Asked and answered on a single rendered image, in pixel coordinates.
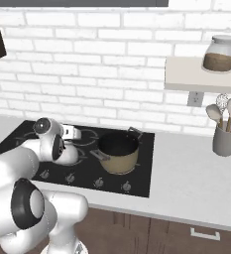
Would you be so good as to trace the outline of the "black hob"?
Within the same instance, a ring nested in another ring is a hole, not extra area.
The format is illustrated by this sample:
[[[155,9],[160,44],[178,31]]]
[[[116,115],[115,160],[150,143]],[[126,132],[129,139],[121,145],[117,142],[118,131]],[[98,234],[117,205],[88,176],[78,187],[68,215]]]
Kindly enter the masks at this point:
[[[66,139],[64,146],[74,148],[78,159],[76,162],[61,166],[50,162],[41,162],[38,172],[33,179],[38,182],[56,184],[61,186],[72,186],[89,190],[100,190],[114,193],[124,193],[133,196],[147,197],[150,195],[151,174],[153,164],[153,151],[155,135],[153,133],[143,132],[140,140],[139,156],[134,170],[126,175],[113,175],[106,172],[98,159],[90,154],[91,150],[97,149],[97,140],[104,134],[112,130],[106,128],[95,128],[80,126],[80,139]],[[41,172],[49,170],[50,175],[46,180],[40,177]],[[68,184],[65,177],[73,173],[75,180]],[[96,188],[94,182],[102,178],[104,185],[102,188]],[[122,190],[122,185],[129,182],[131,189],[129,192]]]

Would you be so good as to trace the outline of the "tan pot with dark inside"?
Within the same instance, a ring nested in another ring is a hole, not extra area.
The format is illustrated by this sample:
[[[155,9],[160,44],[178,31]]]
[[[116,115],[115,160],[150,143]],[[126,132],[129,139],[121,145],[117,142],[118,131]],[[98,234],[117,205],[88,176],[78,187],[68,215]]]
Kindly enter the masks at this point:
[[[134,127],[111,131],[97,140],[97,149],[91,150],[90,154],[109,174],[126,175],[136,166],[142,136],[143,132]]]

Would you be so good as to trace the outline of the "brown cupboard door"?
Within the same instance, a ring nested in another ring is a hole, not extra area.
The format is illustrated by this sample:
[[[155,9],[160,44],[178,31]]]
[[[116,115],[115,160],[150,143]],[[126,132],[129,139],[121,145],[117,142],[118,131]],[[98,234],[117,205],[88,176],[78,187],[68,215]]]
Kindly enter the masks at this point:
[[[111,211],[90,208],[75,231],[89,254],[123,254],[122,230],[113,223]]]

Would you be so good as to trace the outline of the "brown narrow cupboard panel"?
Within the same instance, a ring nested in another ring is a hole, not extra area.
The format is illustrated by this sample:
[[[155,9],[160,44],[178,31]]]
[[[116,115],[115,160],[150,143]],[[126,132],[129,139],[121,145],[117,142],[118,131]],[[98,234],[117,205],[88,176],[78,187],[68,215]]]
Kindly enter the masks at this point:
[[[132,235],[132,254],[165,254],[168,221],[125,214],[123,226]]]

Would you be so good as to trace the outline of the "pale wooden spoon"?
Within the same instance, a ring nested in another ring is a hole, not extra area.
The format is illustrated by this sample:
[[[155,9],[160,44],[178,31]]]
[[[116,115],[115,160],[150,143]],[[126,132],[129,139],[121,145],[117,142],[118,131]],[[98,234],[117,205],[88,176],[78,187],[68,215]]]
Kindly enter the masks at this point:
[[[208,105],[206,107],[206,113],[211,120],[215,121],[217,125],[220,126],[222,114],[216,104]]]

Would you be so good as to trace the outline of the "grey utensil pot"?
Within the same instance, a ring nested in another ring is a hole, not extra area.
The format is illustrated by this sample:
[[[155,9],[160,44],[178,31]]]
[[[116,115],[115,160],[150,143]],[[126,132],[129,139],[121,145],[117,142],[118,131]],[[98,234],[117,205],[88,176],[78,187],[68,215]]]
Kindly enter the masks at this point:
[[[212,151],[222,157],[231,156],[231,132],[226,131],[227,122],[223,122],[223,127],[216,126],[213,140]]]

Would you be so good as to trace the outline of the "metal whisk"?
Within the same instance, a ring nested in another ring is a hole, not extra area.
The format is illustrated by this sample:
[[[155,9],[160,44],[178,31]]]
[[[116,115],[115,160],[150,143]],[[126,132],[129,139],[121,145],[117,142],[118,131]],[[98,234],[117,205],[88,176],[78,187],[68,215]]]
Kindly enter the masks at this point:
[[[228,100],[229,100],[229,97],[226,93],[220,93],[216,97],[216,105],[219,108],[221,113],[223,113],[224,110],[226,109]]]

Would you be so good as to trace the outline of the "glass jar with brown filling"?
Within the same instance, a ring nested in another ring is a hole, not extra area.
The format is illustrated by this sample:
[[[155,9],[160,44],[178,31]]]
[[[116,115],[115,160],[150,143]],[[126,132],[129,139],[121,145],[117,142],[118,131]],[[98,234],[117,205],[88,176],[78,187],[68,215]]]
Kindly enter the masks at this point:
[[[231,36],[214,35],[205,52],[202,66],[210,71],[231,70]]]

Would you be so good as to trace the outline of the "brown drawer front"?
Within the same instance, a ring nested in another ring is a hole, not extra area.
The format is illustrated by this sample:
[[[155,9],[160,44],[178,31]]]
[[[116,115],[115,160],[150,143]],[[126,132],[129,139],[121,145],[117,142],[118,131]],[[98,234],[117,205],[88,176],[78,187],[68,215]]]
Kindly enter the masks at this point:
[[[192,237],[191,227],[206,234],[218,231],[221,240]],[[165,254],[231,254],[231,231],[170,222]]]

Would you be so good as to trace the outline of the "grey wall socket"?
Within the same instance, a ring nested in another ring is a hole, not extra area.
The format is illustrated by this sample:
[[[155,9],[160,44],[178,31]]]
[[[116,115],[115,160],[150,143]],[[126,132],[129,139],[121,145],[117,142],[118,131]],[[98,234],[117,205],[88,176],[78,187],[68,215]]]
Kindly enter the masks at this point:
[[[191,107],[200,107],[203,101],[203,92],[191,91],[188,94],[187,105]]]

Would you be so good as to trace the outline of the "beige wall shelf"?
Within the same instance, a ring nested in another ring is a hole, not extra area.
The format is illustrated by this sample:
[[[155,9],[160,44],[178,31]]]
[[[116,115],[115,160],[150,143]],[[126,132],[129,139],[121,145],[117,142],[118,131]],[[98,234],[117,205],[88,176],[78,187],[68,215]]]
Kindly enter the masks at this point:
[[[231,93],[231,70],[214,72],[202,67],[202,59],[167,57],[165,89]]]

